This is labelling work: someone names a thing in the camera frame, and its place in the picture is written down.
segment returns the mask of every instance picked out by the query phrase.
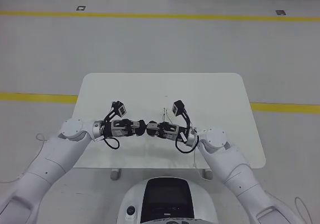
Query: table leg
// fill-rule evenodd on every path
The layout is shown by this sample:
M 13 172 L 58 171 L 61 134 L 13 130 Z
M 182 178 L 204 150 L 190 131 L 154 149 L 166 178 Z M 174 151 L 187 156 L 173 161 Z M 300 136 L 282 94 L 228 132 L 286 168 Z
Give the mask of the table leg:
M 110 178 L 112 180 L 118 180 L 121 176 L 121 169 L 111 169 Z
M 202 174 L 203 174 L 203 178 L 205 178 L 206 180 L 212 180 L 214 178 L 214 175 L 211 169 L 203 169 Z

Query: white table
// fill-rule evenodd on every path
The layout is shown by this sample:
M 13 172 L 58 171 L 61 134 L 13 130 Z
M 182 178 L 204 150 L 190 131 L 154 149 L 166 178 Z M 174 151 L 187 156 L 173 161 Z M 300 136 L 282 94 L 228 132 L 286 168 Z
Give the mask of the white table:
M 112 101 L 124 103 L 123 118 L 138 121 L 163 121 L 163 110 L 173 123 L 185 126 L 181 116 L 171 112 L 173 102 L 182 100 L 198 130 L 222 127 L 254 169 L 266 163 L 243 80 L 235 73 L 91 73 L 82 83 L 73 112 L 84 121 L 102 120 Z M 101 142 L 91 142 L 74 167 L 191 169 L 193 153 L 182 154 L 175 142 L 143 136 L 118 138 L 113 150 Z M 179 143 L 183 150 L 190 150 Z M 196 150 L 198 169 L 209 166 Z

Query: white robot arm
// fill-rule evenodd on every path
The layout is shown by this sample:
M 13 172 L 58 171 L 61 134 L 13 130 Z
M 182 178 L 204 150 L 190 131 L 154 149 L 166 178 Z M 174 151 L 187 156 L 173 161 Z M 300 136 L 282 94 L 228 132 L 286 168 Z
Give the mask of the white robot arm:
M 36 223 L 45 194 L 75 165 L 91 141 L 144 134 L 146 125 L 143 120 L 110 122 L 115 115 L 123 117 L 126 113 L 120 101 L 113 102 L 112 109 L 104 120 L 84 123 L 80 119 L 70 119 L 63 123 L 58 133 L 44 144 L 24 175 L 0 199 L 0 224 Z
M 287 205 L 267 194 L 238 148 L 220 128 L 199 132 L 198 148 L 212 172 L 233 192 L 251 224 L 304 224 Z

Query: yellow floor line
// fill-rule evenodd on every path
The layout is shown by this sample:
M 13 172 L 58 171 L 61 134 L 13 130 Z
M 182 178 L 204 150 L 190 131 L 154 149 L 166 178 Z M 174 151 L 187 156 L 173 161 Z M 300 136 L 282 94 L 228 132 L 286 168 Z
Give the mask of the yellow floor line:
M 57 102 L 60 104 L 75 104 L 76 100 L 77 96 L 74 95 L 17 94 L 12 92 L 0 92 L 0 101 Z
M 77 96 L 75 95 L 17 94 L 0 92 L 0 101 L 53 102 L 59 104 L 75 104 L 76 100 Z M 320 105 L 270 104 L 262 102 L 252 102 L 251 107 L 253 111 L 320 114 Z
M 252 102 L 253 111 L 277 112 L 277 113 L 299 113 L 299 114 L 320 114 L 320 105 L 306 104 L 269 104 Z
M 171 18 L 171 19 L 181 19 L 181 20 L 237 20 L 237 21 L 276 21 L 276 22 L 320 22 L 320 17 L 191 15 L 191 14 L 189 14 L 189 15 L 186 15 L 186 14 L 137 14 L 137 13 L 94 13 L 94 12 L 0 11 L 0 16 Z

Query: gray floor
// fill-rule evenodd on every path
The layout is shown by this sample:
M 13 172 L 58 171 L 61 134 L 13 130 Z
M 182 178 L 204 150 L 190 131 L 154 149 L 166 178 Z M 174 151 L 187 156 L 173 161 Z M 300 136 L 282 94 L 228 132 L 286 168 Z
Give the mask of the gray floor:
M 68 12 L 78 5 L 87 12 L 273 16 L 284 9 L 320 16 L 319 0 L 12 0 L 0 1 L 0 10 Z M 250 101 L 320 104 L 320 23 L 0 16 L 0 91 L 77 95 L 91 72 L 236 72 Z M 56 131 L 73 107 L 0 101 L 0 180 L 16 178 L 41 145 L 35 135 Z M 291 208 L 300 196 L 320 223 L 320 115 L 255 112 L 254 118 L 267 159 L 254 171 L 258 180 Z M 38 223 L 113 223 L 126 190 L 160 175 L 206 188 L 220 223 L 248 223 L 223 185 L 195 171 L 131 169 L 118 182 L 109 174 L 71 170 L 44 198 Z M 0 184 L 0 195 L 8 187 Z

